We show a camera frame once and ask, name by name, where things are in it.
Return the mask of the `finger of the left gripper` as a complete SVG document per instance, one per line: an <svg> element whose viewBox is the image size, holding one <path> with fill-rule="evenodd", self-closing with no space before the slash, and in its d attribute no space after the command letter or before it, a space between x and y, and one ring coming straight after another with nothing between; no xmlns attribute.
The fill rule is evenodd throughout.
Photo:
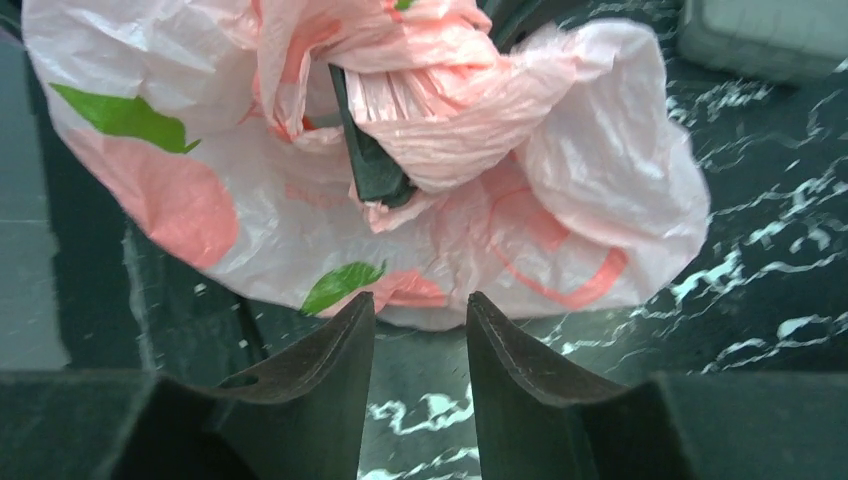
<svg viewBox="0 0 848 480"><path fill-rule="evenodd" d="M489 37L501 53L582 6L583 0L478 0L478 7L491 20Z"/></svg>
<svg viewBox="0 0 848 480"><path fill-rule="evenodd" d="M341 125L353 174L355 191L363 202L379 203L389 209L406 205L417 188L383 149L380 143L361 130L348 108L346 75L342 68L330 65Z"/></svg>

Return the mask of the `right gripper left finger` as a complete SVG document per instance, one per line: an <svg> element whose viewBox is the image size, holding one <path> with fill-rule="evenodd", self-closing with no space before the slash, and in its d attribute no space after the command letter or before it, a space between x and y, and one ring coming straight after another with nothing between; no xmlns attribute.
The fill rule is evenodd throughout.
<svg viewBox="0 0 848 480"><path fill-rule="evenodd" d="M375 334L356 295L216 387L141 370L5 371L5 479L353 479Z"/></svg>

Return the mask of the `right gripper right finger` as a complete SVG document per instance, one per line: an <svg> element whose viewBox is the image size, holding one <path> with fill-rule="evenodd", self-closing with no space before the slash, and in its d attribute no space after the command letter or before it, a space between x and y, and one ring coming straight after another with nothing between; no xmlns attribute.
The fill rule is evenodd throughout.
<svg viewBox="0 0 848 480"><path fill-rule="evenodd" d="M634 387L554 352L484 294L466 341L486 479L843 479L843 373L658 373Z"/></svg>

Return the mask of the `pink plastic bag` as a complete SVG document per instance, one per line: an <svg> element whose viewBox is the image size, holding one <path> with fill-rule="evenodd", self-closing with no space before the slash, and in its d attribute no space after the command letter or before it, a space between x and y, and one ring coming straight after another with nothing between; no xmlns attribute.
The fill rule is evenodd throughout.
<svg viewBox="0 0 848 480"><path fill-rule="evenodd" d="M52 123L146 235L254 299L392 323L629 307L700 252L710 199L654 31L540 28L472 1L27 1ZM361 202L348 108L417 191Z"/></svg>

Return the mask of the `grey plastic case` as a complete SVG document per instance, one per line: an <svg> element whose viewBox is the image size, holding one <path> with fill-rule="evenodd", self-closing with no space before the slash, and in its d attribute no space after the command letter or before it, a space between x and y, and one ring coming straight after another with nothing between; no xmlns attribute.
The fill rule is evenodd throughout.
<svg viewBox="0 0 848 480"><path fill-rule="evenodd" d="M847 64L847 3L841 0L685 0L677 50L712 70L803 85Z"/></svg>

